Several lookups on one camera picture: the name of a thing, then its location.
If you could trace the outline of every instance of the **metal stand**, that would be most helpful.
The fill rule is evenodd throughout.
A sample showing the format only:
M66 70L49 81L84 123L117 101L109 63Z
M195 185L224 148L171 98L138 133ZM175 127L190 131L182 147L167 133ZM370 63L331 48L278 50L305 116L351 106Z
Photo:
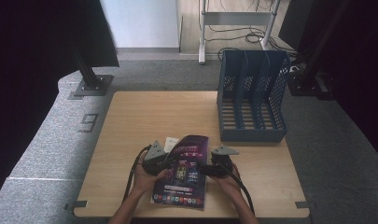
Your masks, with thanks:
M344 0L337 9L329 26L325 32L321 33L320 42L316 45L314 53L311 56L307 66L303 71L290 72L287 81L290 93L295 96L317 96L322 100L332 99L331 88L321 90L322 82L327 83L330 78L319 75L320 55L325 47L331 33L333 32L337 22L345 12L350 0Z
M109 84L113 80L112 75L98 75L92 71L92 68L87 66L84 62L77 46L73 43L72 39L68 37L70 43L73 60L80 71L83 79L78 84L73 97L81 96L104 96L107 92Z
M203 11L201 20L201 38L199 49L199 63L205 64L205 25L261 25L267 26L264 38L260 41L262 49L268 49L268 39L270 38L276 12L279 8L280 0L276 0L272 12L207 12L206 0L203 0Z

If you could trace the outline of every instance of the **black cable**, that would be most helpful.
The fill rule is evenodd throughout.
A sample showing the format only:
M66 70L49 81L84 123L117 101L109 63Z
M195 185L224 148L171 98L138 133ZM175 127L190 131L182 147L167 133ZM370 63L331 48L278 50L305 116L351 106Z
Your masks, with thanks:
M255 4L255 0L253 0L252 4L250 4L250 6L247 8L246 11L249 11L249 9Z
M224 9L224 11L226 11L226 8L224 8L223 3L221 2L221 0L220 0L220 5Z
M246 189L244 183L242 182L241 178L238 178L235 174L233 174L220 161L215 160L215 159L212 159L212 161L215 161L221 168L223 168L232 177L232 179L235 180L235 182L237 182L238 186L244 191L244 194L247 198L247 202L249 203L250 210L253 212L253 214L255 214L255 209L253 207L252 198L250 197L249 191L247 191L247 189Z
M235 49L235 50L241 50L241 49L236 49L236 48L223 48L223 49L220 49L219 51L218 51L218 53L217 53L217 57L220 59L220 60L222 60L221 59L221 57L220 57L220 52L222 51L222 50L224 50L224 49Z
M151 148L151 145L148 145L148 147L144 147L144 148L139 152L139 154L137 155L137 157L135 158L135 161L133 162L133 167L131 168L131 171L130 171L130 176L128 177L128 182L127 182L127 187L125 188L124 197L122 198L122 201L123 201L123 202L124 202L125 199L128 197L128 193L130 192L131 183L133 182L133 174L135 173L136 165L138 164L139 159L140 159L140 157L142 156L142 153L143 153L144 151L148 151L150 148Z
M201 10L200 10L200 4L201 4L201 2L200 2L200 0L198 0L198 25L200 26L200 31L202 30L202 26L201 26L201 20L200 20L200 12L201 12ZM268 6L268 7L266 7L266 8L264 8L264 7L262 7L263 9L269 9L269 10L271 10L271 8L272 8L272 6L273 6L273 0L271 1L271 3L270 3L270 5ZM258 10L258 8L259 8L259 0L258 0L258 2L257 2L257 6L256 6L256 11ZM254 27L252 27L252 26L249 26L249 27L244 27L244 28L236 28L236 29L230 29L230 30L215 30L215 29L213 29L210 25L208 25L208 27L209 27L209 29L211 29L212 31L214 31L214 32L229 32L229 31L238 31L238 30L246 30L246 29L248 29L249 31L250 31L250 33L249 34L247 34L247 35L241 35L241 36L237 36L237 37L233 37L233 38L214 38L214 39L204 39L204 40L206 40L206 41L215 41L215 40L235 40L235 39L240 39L240 38L245 38L245 41L246 42L248 42L248 43L251 43L251 44L257 44L258 42L260 42L263 38L264 38L264 36L265 36L265 32L264 31L262 31L262 30L260 30L260 29L258 29L258 28L254 28ZM250 40L250 37L257 37L258 38L258 40ZM269 40L268 40L268 43L271 45L271 47L273 48L273 49L276 49L276 50L284 50L284 51L286 51L287 52L287 55L289 56L289 57L294 57L294 58L296 58L297 57L297 52L295 51L295 50L292 50L292 49L286 49L286 48L283 48L283 47L280 47L280 46L278 46L278 44L276 43L276 41L270 36L269 37ZM218 56L218 58L221 60L221 58L220 58L220 52L222 51L222 50L224 50L224 49L221 49L218 53L217 53L217 56Z

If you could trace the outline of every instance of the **magazine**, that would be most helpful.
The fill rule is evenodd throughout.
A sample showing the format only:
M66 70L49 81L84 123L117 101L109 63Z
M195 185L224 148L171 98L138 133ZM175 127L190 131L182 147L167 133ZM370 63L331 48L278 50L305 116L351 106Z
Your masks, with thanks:
M172 149L169 156L179 154L165 178L158 180L151 201L189 208L203 209L206 176L198 164L206 164L208 137L188 135Z

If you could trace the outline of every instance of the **hand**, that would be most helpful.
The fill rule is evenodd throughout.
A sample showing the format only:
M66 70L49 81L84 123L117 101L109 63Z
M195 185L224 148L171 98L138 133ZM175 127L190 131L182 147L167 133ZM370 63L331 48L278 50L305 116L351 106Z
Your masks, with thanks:
M139 159L139 162L135 168L135 175L133 180L133 189L138 190L141 193L153 188L154 183L165 177L167 170L161 171L157 176L150 175L146 173L145 169L142 167L142 162L146 153L143 153Z
M238 168L235 165L235 163L232 164L232 173L240 178L240 174L238 172ZM209 176L213 180L215 180L221 187L221 189L228 195L232 196L233 193L240 193L241 194L241 188L237 184L237 182L230 176L226 175L223 177L217 177L217 176Z

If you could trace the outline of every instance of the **carpeted floor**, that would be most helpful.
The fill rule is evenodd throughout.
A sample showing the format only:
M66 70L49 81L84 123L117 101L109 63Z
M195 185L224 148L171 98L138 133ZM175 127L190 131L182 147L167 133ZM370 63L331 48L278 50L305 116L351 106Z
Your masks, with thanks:
M81 80L79 72L62 78L52 109L0 191L0 223L106 223L105 218L75 217L71 204L79 194L113 93L214 91L220 65L220 61L206 65L190 60L121 61L120 68L94 69L97 75L114 76L106 96L81 100L68 99ZM261 223L378 223L378 154L366 137L334 101L293 97L288 90L284 97L287 144L311 216L262 218ZM80 132L88 128L82 120L89 114L97 115L96 125L89 133Z

